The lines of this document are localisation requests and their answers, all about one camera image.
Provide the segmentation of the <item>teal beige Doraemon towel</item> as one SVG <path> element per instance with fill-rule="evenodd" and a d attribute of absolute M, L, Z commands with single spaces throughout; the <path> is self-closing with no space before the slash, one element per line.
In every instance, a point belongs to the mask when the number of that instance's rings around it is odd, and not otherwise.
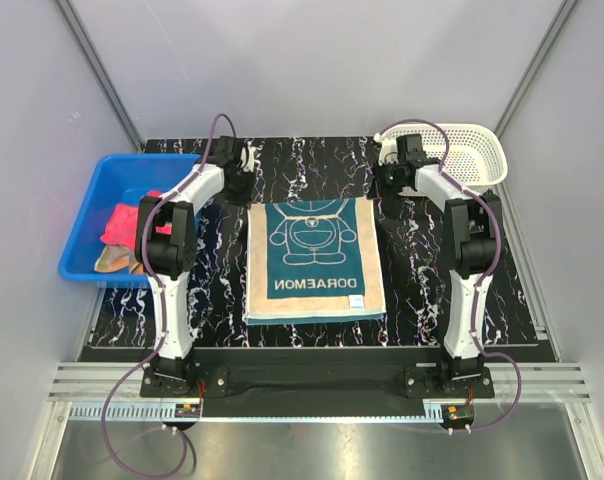
<path fill-rule="evenodd" d="M 378 320 L 385 312 L 371 200 L 357 197 L 250 207 L 248 324 Z"/>

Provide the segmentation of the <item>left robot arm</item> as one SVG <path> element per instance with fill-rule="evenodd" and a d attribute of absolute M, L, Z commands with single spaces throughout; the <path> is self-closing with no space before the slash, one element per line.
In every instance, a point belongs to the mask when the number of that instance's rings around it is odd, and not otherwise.
<path fill-rule="evenodd" d="M 151 287 L 155 319 L 152 352 L 142 362 L 143 392 L 185 396 L 204 386 L 193 359 L 187 286 L 197 257 L 196 214 L 219 193 L 246 204 L 255 155 L 245 140 L 222 136 L 207 146 L 188 174 L 158 197 L 139 203 L 135 257 Z"/>

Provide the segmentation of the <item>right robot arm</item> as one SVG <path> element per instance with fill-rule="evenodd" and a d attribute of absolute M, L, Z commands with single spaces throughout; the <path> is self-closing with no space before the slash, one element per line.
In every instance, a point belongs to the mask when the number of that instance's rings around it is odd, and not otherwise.
<path fill-rule="evenodd" d="M 448 396 L 483 382 L 486 353 L 480 332 L 488 288 L 502 253 L 501 201 L 455 179 L 444 161 L 427 155 L 418 133 L 377 133 L 374 164 L 381 197 L 410 188 L 443 213 L 443 261 L 451 278 L 449 322 L 435 370 L 426 381 Z"/>

